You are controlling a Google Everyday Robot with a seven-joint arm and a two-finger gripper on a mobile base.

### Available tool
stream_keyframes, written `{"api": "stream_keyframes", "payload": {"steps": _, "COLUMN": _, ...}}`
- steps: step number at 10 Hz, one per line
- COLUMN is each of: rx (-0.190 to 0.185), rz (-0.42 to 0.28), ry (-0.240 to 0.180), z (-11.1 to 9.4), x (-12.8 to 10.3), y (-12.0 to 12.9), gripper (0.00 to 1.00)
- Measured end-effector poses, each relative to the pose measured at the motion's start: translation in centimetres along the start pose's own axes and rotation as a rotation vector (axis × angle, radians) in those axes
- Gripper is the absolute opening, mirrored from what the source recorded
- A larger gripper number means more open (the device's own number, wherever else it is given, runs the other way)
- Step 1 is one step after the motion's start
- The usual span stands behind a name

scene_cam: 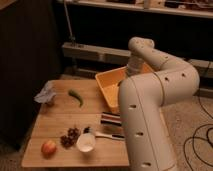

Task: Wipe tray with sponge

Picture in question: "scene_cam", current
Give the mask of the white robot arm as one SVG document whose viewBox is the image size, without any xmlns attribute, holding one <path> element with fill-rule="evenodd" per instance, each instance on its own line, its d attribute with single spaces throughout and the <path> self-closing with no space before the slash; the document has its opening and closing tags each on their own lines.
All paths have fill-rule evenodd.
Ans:
<svg viewBox="0 0 213 171">
<path fill-rule="evenodd" d="M 133 37 L 128 76 L 119 85 L 118 103 L 131 171 L 179 171 L 160 107 L 193 96 L 199 74 L 188 62 Z"/>
</svg>

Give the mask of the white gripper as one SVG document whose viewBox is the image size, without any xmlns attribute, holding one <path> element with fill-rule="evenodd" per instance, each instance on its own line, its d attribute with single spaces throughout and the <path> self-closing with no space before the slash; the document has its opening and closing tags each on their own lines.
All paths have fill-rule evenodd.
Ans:
<svg viewBox="0 0 213 171">
<path fill-rule="evenodd" d="M 131 56 L 126 65 L 126 75 L 128 77 L 137 75 L 141 72 L 143 60 L 136 56 Z"/>
</svg>

